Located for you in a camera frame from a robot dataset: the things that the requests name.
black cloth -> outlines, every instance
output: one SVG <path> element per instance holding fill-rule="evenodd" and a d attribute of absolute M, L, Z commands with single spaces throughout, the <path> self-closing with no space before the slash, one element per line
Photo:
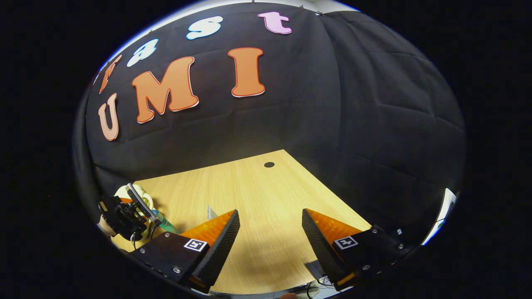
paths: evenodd
<path fill-rule="evenodd" d="M 270 32 L 257 16 L 270 11 L 288 17 L 283 26 L 293 32 Z M 218 32 L 186 39 L 190 24 L 217 15 L 223 17 Z M 126 67 L 154 38 L 157 50 Z M 264 51 L 261 95 L 231 94 L 235 65 L 227 52 L 240 47 Z M 371 224 L 419 227 L 426 234 L 444 189 L 461 188 L 466 137 L 452 91 L 418 49 L 363 13 L 225 5 L 158 28 L 120 54 L 103 92 L 109 64 L 90 88 L 74 133 L 78 179 L 103 196 L 127 182 L 285 149 Z M 199 104 L 155 112 L 138 124 L 133 78 L 151 71 L 160 81 L 168 65 L 185 56 L 195 59 L 190 84 Z M 109 142 L 98 109 L 113 93 L 120 131 Z M 97 221 L 94 194 L 86 192 L 84 201 Z"/>

wooden table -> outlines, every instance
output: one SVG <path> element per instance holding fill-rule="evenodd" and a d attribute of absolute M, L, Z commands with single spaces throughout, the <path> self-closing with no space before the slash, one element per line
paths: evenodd
<path fill-rule="evenodd" d="M 273 162 L 273 167 L 264 166 Z M 135 182 L 180 231 L 237 209 L 240 231 L 220 272 L 215 292 L 258 294 L 314 280 L 305 263 L 316 260 L 301 226 L 309 208 L 365 231 L 371 226 L 284 150 Z M 154 235 L 162 233 L 157 228 Z M 120 235 L 112 238 L 129 252 Z M 137 248 L 143 242 L 136 243 Z"/>

orange soft finger pad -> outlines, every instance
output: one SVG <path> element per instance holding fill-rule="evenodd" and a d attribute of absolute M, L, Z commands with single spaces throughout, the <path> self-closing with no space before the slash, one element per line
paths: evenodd
<path fill-rule="evenodd" d="M 235 210 L 232 210 L 220 215 L 205 222 L 204 224 L 198 225 L 195 228 L 182 233 L 181 235 L 191 239 L 206 241 L 209 246 L 212 247 L 234 211 Z"/>
<path fill-rule="evenodd" d="M 305 210 L 309 213 L 314 223 L 316 223 L 316 226 L 318 226 L 321 234 L 325 237 L 325 240 L 327 240 L 331 246 L 333 245 L 334 240 L 342 239 L 361 232 L 361 230 L 329 216 L 325 216 L 309 209 Z"/>

orange letter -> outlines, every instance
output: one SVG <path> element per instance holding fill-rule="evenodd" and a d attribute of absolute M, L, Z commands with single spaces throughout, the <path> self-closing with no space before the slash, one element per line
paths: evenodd
<path fill-rule="evenodd" d="M 199 103 L 198 97 L 192 94 L 190 86 L 190 65 L 193 62 L 194 57 L 183 57 L 172 61 L 161 83 L 150 71 L 133 79 L 131 84 L 137 89 L 138 123 L 150 121 L 155 116 L 155 113 L 148 107 L 148 101 L 159 114 L 163 114 L 169 94 L 168 108 L 170 111 L 194 107 Z"/>
<path fill-rule="evenodd" d="M 236 86 L 231 93 L 236 97 L 256 96 L 265 90 L 259 82 L 259 56 L 257 48 L 232 49 L 227 54 L 235 59 Z"/>
<path fill-rule="evenodd" d="M 105 139 L 113 141 L 118 136 L 118 118 L 117 118 L 117 106 L 114 100 L 117 98 L 117 94 L 112 94 L 107 100 L 109 105 L 109 114 L 111 115 L 112 128 L 107 126 L 107 119 L 105 118 L 105 103 L 98 109 L 98 115 L 100 116 L 100 125 L 102 125 L 102 132 Z"/>
<path fill-rule="evenodd" d="M 102 86 L 100 87 L 100 92 L 98 94 L 101 94 L 103 89 L 105 88 L 105 86 L 107 86 L 107 78 L 109 78 L 109 76 L 111 75 L 111 73 L 114 70 L 114 66 L 116 65 L 118 60 L 120 60 L 121 58 L 122 58 L 122 55 L 118 56 L 117 59 L 115 61 L 113 61 L 113 63 L 111 63 L 111 65 L 109 65 L 107 70 L 105 70 L 105 75 L 103 76 Z"/>

fisheye lens view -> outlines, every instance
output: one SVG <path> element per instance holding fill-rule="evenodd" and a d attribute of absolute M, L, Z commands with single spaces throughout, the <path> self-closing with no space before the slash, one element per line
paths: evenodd
<path fill-rule="evenodd" d="M 198 298 L 341 297 L 415 259 L 460 205 L 466 133 L 385 23 L 333 0 L 206 0 L 120 37 L 72 135 L 102 240 Z"/>

